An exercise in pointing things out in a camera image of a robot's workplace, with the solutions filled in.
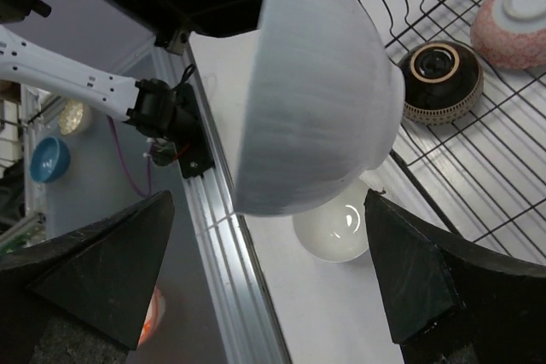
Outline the black white patterned bowl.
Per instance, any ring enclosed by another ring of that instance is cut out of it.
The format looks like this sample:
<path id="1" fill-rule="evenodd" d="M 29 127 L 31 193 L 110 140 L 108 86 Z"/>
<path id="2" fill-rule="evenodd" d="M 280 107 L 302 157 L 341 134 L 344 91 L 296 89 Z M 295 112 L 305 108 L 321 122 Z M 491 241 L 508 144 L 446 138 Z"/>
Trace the black white patterned bowl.
<path id="1" fill-rule="evenodd" d="M 493 66 L 545 64 L 545 0 L 484 0 L 470 29 L 473 49 Z"/>

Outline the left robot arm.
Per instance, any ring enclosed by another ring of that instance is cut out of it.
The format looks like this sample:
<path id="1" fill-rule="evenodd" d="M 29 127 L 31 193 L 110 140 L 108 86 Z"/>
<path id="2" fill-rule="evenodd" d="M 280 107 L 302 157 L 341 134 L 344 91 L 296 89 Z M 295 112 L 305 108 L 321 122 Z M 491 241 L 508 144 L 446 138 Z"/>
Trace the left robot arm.
<path id="1" fill-rule="evenodd" d="M 192 33 L 226 38 L 257 27 L 262 0 L 105 0 L 148 28 L 155 45 L 180 55 Z M 6 26 L 29 14 L 48 16 L 42 0 L 1 0 Z M 184 177 L 198 176 L 214 165 L 206 142 L 187 68 L 176 86 L 158 79 L 136 80 L 104 72 L 43 49 L 1 30 L 1 77 L 82 101 L 141 134 L 173 142 L 175 161 Z"/>

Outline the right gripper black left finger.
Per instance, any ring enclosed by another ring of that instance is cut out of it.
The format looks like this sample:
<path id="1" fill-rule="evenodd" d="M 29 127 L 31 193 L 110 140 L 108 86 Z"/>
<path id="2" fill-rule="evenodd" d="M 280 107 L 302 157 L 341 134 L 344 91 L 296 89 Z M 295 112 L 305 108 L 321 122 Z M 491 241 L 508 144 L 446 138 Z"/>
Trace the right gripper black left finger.
<path id="1" fill-rule="evenodd" d="M 171 234 L 171 193 L 1 258 L 3 363 L 124 363 Z"/>

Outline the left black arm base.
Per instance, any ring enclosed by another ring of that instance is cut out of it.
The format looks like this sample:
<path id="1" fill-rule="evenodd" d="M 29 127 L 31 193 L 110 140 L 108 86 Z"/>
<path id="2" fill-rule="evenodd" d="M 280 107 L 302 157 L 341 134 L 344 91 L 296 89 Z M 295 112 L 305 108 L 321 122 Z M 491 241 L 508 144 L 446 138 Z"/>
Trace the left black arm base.
<path id="1" fill-rule="evenodd" d="M 188 114 L 195 124 L 175 130 L 171 138 L 153 139 L 151 145 L 152 162 L 159 167 L 178 165 L 184 179 L 203 176 L 214 167 L 212 150 L 204 129 L 195 88 L 189 83 L 175 88 L 179 112 Z"/>

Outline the grey white bowl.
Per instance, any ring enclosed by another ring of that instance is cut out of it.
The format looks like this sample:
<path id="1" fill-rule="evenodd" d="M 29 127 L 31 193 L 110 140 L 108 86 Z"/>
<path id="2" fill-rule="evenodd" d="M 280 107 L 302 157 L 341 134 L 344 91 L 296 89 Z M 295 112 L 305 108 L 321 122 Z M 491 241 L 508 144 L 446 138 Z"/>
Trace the grey white bowl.
<path id="1" fill-rule="evenodd" d="M 357 0 L 263 0 L 244 104 L 235 212 L 293 215 L 389 154 L 404 76 Z"/>

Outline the brown bowl beige inside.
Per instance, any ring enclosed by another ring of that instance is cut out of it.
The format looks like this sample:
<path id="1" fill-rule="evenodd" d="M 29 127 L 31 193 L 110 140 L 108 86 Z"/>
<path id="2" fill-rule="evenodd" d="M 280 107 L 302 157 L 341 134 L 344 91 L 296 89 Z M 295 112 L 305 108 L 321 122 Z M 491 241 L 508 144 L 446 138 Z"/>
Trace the brown bowl beige inside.
<path id="1" fill-rule="evenodd" d="M 451 123 L 483 94 L 483 68 L 463 43 L 423 43 L 406 53 L 398 67 L 405 81 L 404 117 L 419 124 Z"/>

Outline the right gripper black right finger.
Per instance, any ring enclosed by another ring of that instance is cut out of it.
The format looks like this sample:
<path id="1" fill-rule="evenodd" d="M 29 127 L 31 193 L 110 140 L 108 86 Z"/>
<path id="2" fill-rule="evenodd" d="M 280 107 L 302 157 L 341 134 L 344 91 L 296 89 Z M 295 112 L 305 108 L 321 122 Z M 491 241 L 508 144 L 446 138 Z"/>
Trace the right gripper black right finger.
<path id="1" fill-rule="evenodd" d="M 545 267 L 476 245 L 369 190 L 365 222 L 406 363 L 543 363 Z"/>

